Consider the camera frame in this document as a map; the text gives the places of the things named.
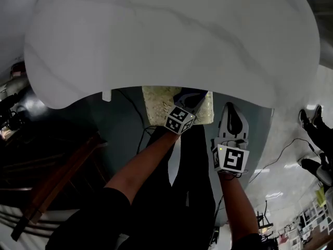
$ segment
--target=cable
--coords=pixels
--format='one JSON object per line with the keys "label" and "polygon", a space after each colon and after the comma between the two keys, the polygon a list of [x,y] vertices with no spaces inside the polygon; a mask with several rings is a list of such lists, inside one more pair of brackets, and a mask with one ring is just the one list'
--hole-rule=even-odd
{"label": "cable", "polygon": [[151,135],[146,129],[145,129],[145,123],[144,123],[144,119],[142,117],[142,114],[140,113],[140,111],[137,109],[135,103],[133,102],[132,99],[130,99],[127,95],[125,95],[122,91],[120,91],[119,89],[115,89],[116,91],[120,92],[134,107],[135,111],[138,113],[141,123],[142,123],[142,128],[144,129],[145,132],[147,132],[149,135]]}
{"label": "cable", "polygon": [[142,135],[141,135],[139,145],[137,146],[136,154],[140,153],[140,146],[141,146],[142,140],[144,138],[145,132],[147,132],[147,130],[154,130],[154,129],[152,129],[152,127],[156,127],[156,126],[149,126],[149,127],[144,128]]}
{"label": "cable", "polygon": [[[219,208],[220,208],[220,204],[221,204],[221,202],[222,202],[222,199],[223,199],[223,195],[222,195],[222,197],[221,197],[221,199],[220,199],[220,201],[219,201],[219,204],[217,205],[217,208],[216,208],[216,211],[215,211],[215,214],[214,214],[214,223],[215,223],[215,221],[216,221],[216,217],[217,217],[217,214],[218,214],[218,212],[219,212]],[[213,236],[214,236],[214,232],[212,233],[212,235],[211,235],[211,237],[210,237],[209,245],[212,244]]]}
{"label": "cable", "polygon": [[259,174],[260,174],[265,168],[267,168],[268,166],[270,166],[270,165],[272,165],[272,164],[274,164],[274,163],[277,163],[278,160],[280,159],[282,153],[284,152],[284,150],[285,150],[288,146],[292,145],[292,143],[293,143],[294,141],[296,141],[296,140],[301,140],[301,141],[305,141],[305,142],[307,142],[307,143],[309,144],[310,149],[311,149],[311,150],[317,155],[317,153],[315,152],[313,146],[312,146],[307,140],[304,140],[304,139],[301,139],[301,138],[295,138],[295,139],[292,140],[292,142],[291,142],[290,144],[288,144],[285,148],[282,149],[282,151],[281,151],[279,157],[277,158],[277,160],[275,160],[274,162],[272,162],[272,163],[266,165],[265,167],[263,167],[263,168],[260,170],[260,172],[259,172],[259,173],[258,173],[258,174],[257,174],[257,175],[256,175],[256,176],[255,176],[250,182],[249,182],[249,184],[250,184],[252,181],[254,181],[254,179],[255,179],[256,177],[258,177]]}
{"label": "cable", "polygon": [[317,154],[315,151],[313,151],[313,152],[314,152],[314,153],[316,154],[316,156],[317,156],[317,157],[319,157],[319,159],[321,160],[321,157],[320,157],[320,156],[318,156],[318,154]]}

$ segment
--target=shoe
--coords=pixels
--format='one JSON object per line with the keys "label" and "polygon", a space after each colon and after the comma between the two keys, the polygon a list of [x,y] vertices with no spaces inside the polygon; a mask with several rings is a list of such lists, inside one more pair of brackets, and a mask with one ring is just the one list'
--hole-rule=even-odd
{"label": "shoe", "polygon": [[317,106],[316,111],[314,113],[314,117],[312,119],[312,124],[313,125],[315,125],[316,120],[318,120],[319,118],[320,119],[322,118],[322,110],[323,110],[323,108],[322,108],[321,105]]}
{"label": "shoe", "polygon": [[298,118],[300,120],[300,125],[301,127],[304,129],[304,126],[307,124],[307,123],[310,123],[309,121],[309,118],[307,117],[306,115],[306,112],[304,109],[302,109],[298,115]]}

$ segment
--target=fiducial marker cube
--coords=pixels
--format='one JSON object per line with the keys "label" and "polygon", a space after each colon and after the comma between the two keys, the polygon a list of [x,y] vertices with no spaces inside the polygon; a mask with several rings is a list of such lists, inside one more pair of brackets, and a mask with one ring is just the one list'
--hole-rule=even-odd
{"label": "fiducial marker cube", "polygon": [[182,134],[192,127],[196,116],[173,105],[165,117],[164,126],[177,134]]}
{"label": "fiducial marker cube", "polygon": [[218,144],[213,149],[214,169],[227,173],[243,173],[248,161],[249,151]]}

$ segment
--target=tiled floor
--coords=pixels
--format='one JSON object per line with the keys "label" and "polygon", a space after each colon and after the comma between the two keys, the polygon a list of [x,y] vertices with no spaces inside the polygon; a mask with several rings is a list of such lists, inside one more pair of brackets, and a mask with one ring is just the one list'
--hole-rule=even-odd
{"label": "tiled floor", "polygon": [[[333,71],[319,66],[316,78],[309,90],[304,90],[304,98],[289,108],[276,108],[272,126],[257,172],[274,162],[283,147],[294,138],[310,141],[307,133],[300,128],[298,112],[301,108],[314,109],[316,104],[323,106],[323,120],[333,128]],[[297,165],[297,160],[312,151],[304,141],[295,141],[282,154],[280,160],[267,167],[253,182],[246,193],[252,205],[259,211],[268,202],[269,220],[276,230],[283,228],[314,197],[317,189],[315,177]]]}

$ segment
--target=ceiling light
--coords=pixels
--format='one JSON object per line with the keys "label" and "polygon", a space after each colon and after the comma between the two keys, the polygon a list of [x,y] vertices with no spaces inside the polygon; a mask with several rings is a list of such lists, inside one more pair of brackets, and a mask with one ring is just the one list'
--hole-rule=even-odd
{"label": "ceiling light", "polygon": [[282,195],[283,195],[282,192],[278,192],[278,193],[274,193],[274,194],[268,194],[268,195],[266,195],[266,200],[274,199],[274,198],[277,198],[277,197],[282,196]]}
{"label": "ceiling light", "polygon": [[293,164],[287,164],[284,166],[285,169],[290,169],[290,168],[297,168],[300,165],[298,165],[298,163],[293,163]]}
{"label": "ceiling light", "polygon": [[315,110],[316,107],[317,107],[317,105],[307,105],[306,109],[308,109],[308,110]]}
{"label": "ceiling light", "polygon": [[267,172],[270,171],[270,169],[256,169],[256,170],[254,171],[254,173],[260,173],[260,171],[261,171],[261,173],[267,173]]}

